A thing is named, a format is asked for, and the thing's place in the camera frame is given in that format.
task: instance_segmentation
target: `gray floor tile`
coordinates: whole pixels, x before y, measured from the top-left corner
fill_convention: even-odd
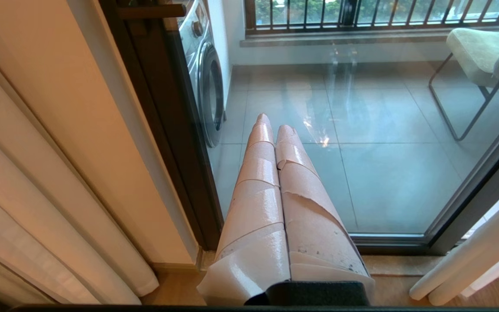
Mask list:
[[[226,105],[227,121],[224,122],[220,135],[222,143],[242,143],[247,95],[247,91],[232,91],[230,93]]]
[[[213,170],[213,178],[217,188],[220,210],[226,217],[234,185],[240,170],[241,144],[219,144],[209,149],[208,154]]]
[[[325,84],[329,89],[400,89],[404,81],[396,67],[390,64],[365,63],[340,66],[339,70],[326,74]]]
[[[423,233],[461,179],[438,143],[341,144],[358,230]]]
[[[428,87],[428,81],[441,62],[398,63],[396,72],[408,88]],[[449,61],[432,82],[434,87],[474,87],[457,63]]]
[[[441,144],[462,180],[467,178],[490,146],[488,143],[444,142]]]
[[[238,168],[238,171],[240,171],[240,168],[242,168],[242,162],[244,161],[244,154],[246,154],[246,148],[248,144],[242,144],[242,148],[240,149],[240,166]]]
[[[323,64],[297,64],[297,65],[236,65],[233,67],[233,73],[244,75],[251,74],[320,74],[330,65]]]
[[[355,89],[329,100],[340,143],[437,142],[406,88]]]
[[[454,142],[451,133],[436,107],[435,101],[427,88],[409,89],[417,106],[440,142]],[[442,102],[446,114],[454,125],[458,135],[461,135],[473,116],[483,104],[484,97],[477,87],[441,88],[437,87],[436,93]],[[464,143],[491,143],[499,135],[499,92],[493,101],[486,107],[483,114],[467,137]]]
[[[294,127],[304,143],[336,143],[325,90],[249,91],[242,142],[261,113],[268,115],[276,138],[279,126]]]
[[[245,73],[232,73],[230,83],[232,84],[232,91],[248,91],[250,82],[249,75]]]
[[[321,178],[321,182],[323,182],[346,230],[350,232],[357,231],[355,213],[339,146],[337,144],[331,144],[327,147],[320,144],[304,144],[304,148],[311,162],[313,162],[313,166],[317,170],[319,178]]]
[[[313,73],[254,73],[249,76],[250,91],[325,89],[323,75]]]

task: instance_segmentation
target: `wooden floor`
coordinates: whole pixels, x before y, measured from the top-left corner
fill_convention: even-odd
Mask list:
[[[204,273],[161,273],[158,276],[161,286],[142,298],[144,305],[204,306],[205,302],[196,290]],[[430,306],[428,300],[412,300],[409,289],[418,276],[374,276],[376,306]],[[480,290],[468,299],[454,298],[446,306],[499,306],[499,280]]]

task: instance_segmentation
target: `leg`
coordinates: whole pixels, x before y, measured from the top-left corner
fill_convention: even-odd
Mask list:
[[[438,73],[440,73],[440,71],[442,70],[442,67],[444,67],[444,65],[446,65],[446,63],[452,58],[453,55],[454,55],[453,53],[450,53],[450,55],[448,55],[446,60],[442,62],[440,67],[438,67],[438,69],[436,69],[436,71],[434,72],[432,77],[430,77],[430,80],[428,81],[428,89],[430,90],[430,93],[432,94],[432,97],[434,98],[434,102],[436,103],[438,110],[440,111],[440,113],[442,113],[442,117],[444,117],[444,122],[446,122],[446,125],[450,129],[450,132],[451,132],[452,136],[454,137],[454,140],[461,141],[461,140],[463,140],[463,138],[465,136],[461,136],[461,137],[457,136],[457,134],[454,130],[454,127],[452,126],[450,119],[448,118],[448,115],[446,114],[444,107],[442,107],[442,104],[440,103],[440,99],[438,99],[438,95],[436,95],[436,91],[434,91],[434,87],[432,86],[432,81],[434,80],[436,75],[438,75]]]
[[[473,120],[471,120],[471,123],[469,124],[469,126],[467,126],[467,129],[465,129],[465,131],[463,131],[463,134],[459,137],[459,139],[456,139],[457,141],[463,140],[463,138],[465,138],[465,136],[467,136],[467,134],[469,134],[469,131],[471,131],[471,128],[473,128],[473,125],[475,124],[475,122],[477,122],[477,119],[481,116],[481,114],[483,113],[485,108],[489,105],[490,101],[493,99],[493,97],[496,94],[496,91],[498,91],[498,89],[499,89],[499,86],[495,87],[492,90],[492,92],[487,97],[485,97],[485,102],[483,103],[483,106],[481,106],[481,108],[479,109],[479,112],[477,112],[477,114],[475,114],[475,116],[473,117]]]

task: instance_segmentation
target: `washing machine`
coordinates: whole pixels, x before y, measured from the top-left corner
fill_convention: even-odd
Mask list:
[[[211,22],[203,0],[173,0],[186,6],[178,19],[182,47],[196,98],[200,125],[209,148],[220,142],[224,114],[222,74],[214,47]]]

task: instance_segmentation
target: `curtain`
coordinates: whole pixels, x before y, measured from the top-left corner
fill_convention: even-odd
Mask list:
[[[19,306],[24,302],[32,304],[54,303],[46,294],[2,264],[0,264],[0,302],[11,307]]]
[[[498,277],[499,211],[422,277],[410,296],[428,296],[431,304],[441,306],[459,294],[471,296]]]
[[[28,113],[0,73],[0,263],[57,302],[140,304],[155,274]]]

